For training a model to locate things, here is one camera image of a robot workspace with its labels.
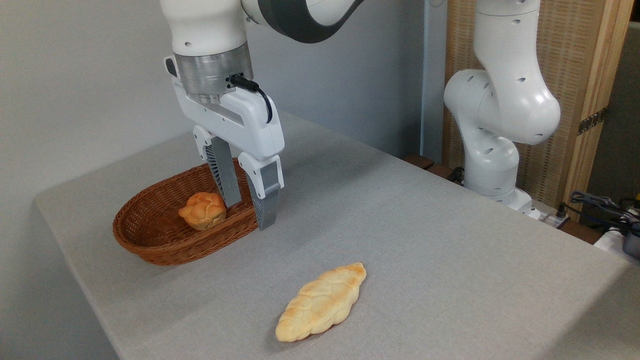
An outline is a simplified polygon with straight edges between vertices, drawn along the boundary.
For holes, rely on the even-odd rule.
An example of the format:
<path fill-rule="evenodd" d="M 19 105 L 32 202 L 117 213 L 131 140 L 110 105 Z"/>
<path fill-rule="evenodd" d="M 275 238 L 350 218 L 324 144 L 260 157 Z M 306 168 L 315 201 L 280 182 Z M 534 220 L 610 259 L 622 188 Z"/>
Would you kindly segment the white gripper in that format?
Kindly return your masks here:
<path fill-rule="evenodd" d="M 171 78 L 185 116 L 197 125 L 193 137 L 199 156 L 209 166 L 227 208 L 242 201 L 230 145 L 242 153 L 238 163 L 245 171 L 259 229 L 274 225 L 279 192 L 284 187 L 279 153 L 285 147 L 278 112 L 272 118 L 261 95 L 239 88 L 221 96 L 219 104 L 202 105 L 187 95 L 182 82 Z"/>

